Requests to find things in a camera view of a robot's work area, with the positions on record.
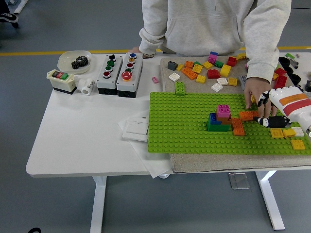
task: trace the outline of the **white bowl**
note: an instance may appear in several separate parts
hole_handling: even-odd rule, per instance
[[[85,56],[88,59],[88,64],[85,67],[78,69],[72,68],[71,63],[74,62],[77,57]],[[88,51],[68,51],[64,52],[58,59],[57,67],[60,71],[67,74],[82,74],[89,70],[91,66],[92,54]]]

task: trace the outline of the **hoodie sleeve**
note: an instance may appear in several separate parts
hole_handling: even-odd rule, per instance
[[[259,77],[271,83],[278,64],[277,44],[291,11],[291,0],[258,0],[244,21],[247,78]]]
[[[144,28],[139,32],[142,39],[139,50],[145,54],[155,54],[164,41],[168,17],[167,0],[142,0]]]

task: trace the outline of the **green baseplate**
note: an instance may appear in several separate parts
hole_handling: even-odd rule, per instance
[[[209,113],[219,104],[228,104],[232,117],[245,110],[244,95],[170,92],[150,94],[149,138],[150,153],[248,154],[248,155],[311,155],[307,136],[284,139],[272,138],[270,129],[254,121],[243,121],[245,136],[228,132],[208,132]],[[299,127],[296,122],[292,127]],[[301,139],[305,150],[293,150],[292,139]]]

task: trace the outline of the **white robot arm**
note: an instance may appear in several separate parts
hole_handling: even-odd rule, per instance
[[[277,107],[284,116],[271,116],[269,118],[254,118],[259,124],[269,128],[279,128],[276,123],[298,122],[304,132],[311,137],[311,100],[296,86],[272,89],[263,92],[258,107],[270,99],[272,105]]]

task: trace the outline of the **gray floor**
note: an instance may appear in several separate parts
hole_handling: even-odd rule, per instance
[[[0,53],[123,50],[139,45],[143,26],[139,0],[29,0],[19,18],[17,30],[0,23]],[[310,10],[293,9],[279,46],[311,46],[310,25]],[[1,233],[89,232],[92,178],[35,179],[25,171],[52,91],[46,72],[58,57],[0,56]],[[256,176],[247,175],[251,189],[238,191],[226,173],[108,177],[103,232],[273,232]],[[310,232],[310,180],[310,170],[270,179],[287,233]]]

